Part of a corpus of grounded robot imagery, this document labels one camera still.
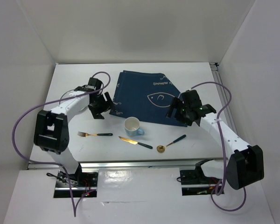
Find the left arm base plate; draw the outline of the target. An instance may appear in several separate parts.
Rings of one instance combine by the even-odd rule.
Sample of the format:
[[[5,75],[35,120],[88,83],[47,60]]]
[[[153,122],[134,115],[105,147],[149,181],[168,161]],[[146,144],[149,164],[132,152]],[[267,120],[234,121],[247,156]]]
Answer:
[[[50,173],[46,175],[56,178],[54,198],[70,198],[70,188],[65,173],[59,171],[57,175]],[[87,198],[97,197],[98,172],[82,173],[78,181],[70,180],[70,183],[74,198],[80,198],[82,194]]]

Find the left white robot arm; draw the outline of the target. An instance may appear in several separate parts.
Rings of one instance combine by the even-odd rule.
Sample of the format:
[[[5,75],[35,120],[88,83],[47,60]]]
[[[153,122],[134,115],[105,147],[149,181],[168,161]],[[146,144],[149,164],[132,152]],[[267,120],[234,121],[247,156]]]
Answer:
[[[82,167],[69,150],[69,122],[81,110],[88,107],[94,119],[104,119],[101,113],[113,106],[110,94],[91,93],[91,86],[79,86],[69,99],[64,99],[57,107],[37,114],[34,144],[47,152],[63,173],[66,181],[78,186],[83,180]]]

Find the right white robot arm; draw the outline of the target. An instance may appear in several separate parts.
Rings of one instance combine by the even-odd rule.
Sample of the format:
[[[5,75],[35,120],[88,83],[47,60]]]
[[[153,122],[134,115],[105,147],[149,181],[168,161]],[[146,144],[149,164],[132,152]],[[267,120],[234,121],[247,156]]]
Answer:
[[[209,104],[203,105],[195,90],[182,93],[182,98],[173,98],[168,113],[177,121],[191,126],[196,123],[225,148],[223,161],[204,160],[196,164],[194,177],[199,183],[210,177],[225,180],[235,190],[241,189],[264,178],[263,151],[251,146],[237,136]]]

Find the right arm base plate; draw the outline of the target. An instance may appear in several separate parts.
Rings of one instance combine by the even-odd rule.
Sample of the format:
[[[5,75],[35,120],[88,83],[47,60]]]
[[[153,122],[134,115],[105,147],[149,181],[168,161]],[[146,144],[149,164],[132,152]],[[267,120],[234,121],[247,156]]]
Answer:
[[[177,181],[182,186],[183,196],[210,195],[215,189],[219,179],[206,177],[203,174],[201,166],[212,160],[203,160],[195,165],[195,169],[180,170],[180,176]]]

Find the white and blue mug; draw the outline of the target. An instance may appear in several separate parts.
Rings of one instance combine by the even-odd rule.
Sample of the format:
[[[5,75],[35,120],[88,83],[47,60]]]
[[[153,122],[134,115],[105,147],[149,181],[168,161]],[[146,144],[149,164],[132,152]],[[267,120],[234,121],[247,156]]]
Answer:
[[[136,117],[126,118],[124,128],[126,134],[130,137],[143,136],[145,134],[144,130],[140,127],[140,121]]]

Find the blue fish placemat cloth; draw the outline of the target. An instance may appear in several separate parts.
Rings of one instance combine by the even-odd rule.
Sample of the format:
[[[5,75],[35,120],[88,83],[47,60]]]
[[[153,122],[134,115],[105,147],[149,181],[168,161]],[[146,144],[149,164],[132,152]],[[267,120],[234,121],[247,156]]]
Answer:
[[[170,126],[186,126],[167,118],[173,98],[181,92],[162,73],[123,71],[119,74],[110,115]]]

